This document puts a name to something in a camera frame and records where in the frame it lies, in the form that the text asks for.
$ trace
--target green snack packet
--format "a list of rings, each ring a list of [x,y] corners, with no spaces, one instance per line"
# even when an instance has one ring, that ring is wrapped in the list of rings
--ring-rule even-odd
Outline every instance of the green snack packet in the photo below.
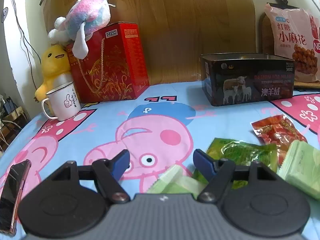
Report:
[[[215,138],[207,154],[215,160],[227,158],[234,161],[237,165],[247,165],[254,160],[259,160],[268,166],[274,172],[277,171],[278,156],[276,144],[256,145],[232,139]],[[208,184],[208,181],[202,174],[195,170],[194,179]],[[240,188],[247,185],[247,181],[234,181],[232,188]]]
[[[320,151],[308,143],[295,140],[290,144],[278,175],[320,200]]]
[[[148,189],[147,193],[153,194],[178,194],[192,193],[196,199],[205,188],[205,184],[183,176],[183,168],[179,165],[171,166],[160,178]]]

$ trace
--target stuffed animal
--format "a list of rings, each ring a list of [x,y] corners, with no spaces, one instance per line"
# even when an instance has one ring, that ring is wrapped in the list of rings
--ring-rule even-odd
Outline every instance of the stuffed animal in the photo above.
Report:
[[[39,102],[46,98],[45,94],[50,90],[72,81],[68,55],[62,46],[50,47],[41,59],[43,83],[35,93]]]
[[[111,17],[109,5],[114,6],[108,0],[78,0],[66,18],[55,21],[55,29],[48,34],[51,43],[74,40],[73,55],[84,59],[88,54],[85,37],[107,26]]]

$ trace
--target black circular pad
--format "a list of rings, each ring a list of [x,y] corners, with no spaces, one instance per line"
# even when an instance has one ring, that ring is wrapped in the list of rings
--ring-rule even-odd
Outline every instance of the black circular pad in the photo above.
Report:
[[[291,185],[262,180],[229,192],[222,212],[232,224],[252,235],[280,237],[303,230],[310,206]]]
[[[18,215],[26,232],[46,238],[66,238],[94,227],[104,216],[102,196],[79,184],[40,184],[20,203]]]

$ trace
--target pink snack package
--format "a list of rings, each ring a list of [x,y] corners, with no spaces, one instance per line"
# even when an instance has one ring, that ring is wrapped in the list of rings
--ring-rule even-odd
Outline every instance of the pink snack package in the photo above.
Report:
[[[320,80],[318,57],[320,53],[319,20],[304,9],[265,7],[271,21],[275,54],[295,61],[294,78],[299,82]]]

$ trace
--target sheep picture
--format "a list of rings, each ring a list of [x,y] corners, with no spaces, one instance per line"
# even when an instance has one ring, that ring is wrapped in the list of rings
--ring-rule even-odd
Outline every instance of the sheep picture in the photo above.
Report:
[[[224,91],[224,98],[223,98],[223,104],[226,102],[229,103],[229,97],[231,96],[233,99],[233,104],[235,103],[235,97],[238,93],[238,87],[239,86],[232,86],[232,90],[226,90]]]
[[[242,93],[243,93],[243,99],[242,102],[251,100],[251,87],[245,87],[245,85],[242,85]]]
[[[229,103],[230,96],[233,98],[233,104],[235,103],[235,96],[237,96],[238,101],[240,101],[241,94],[243,94],[243,86],[245,87],[245,78],[246,76],[240,76],[238,78],[225,80],[223,83],[223,104],[225,104],[225,102]]]

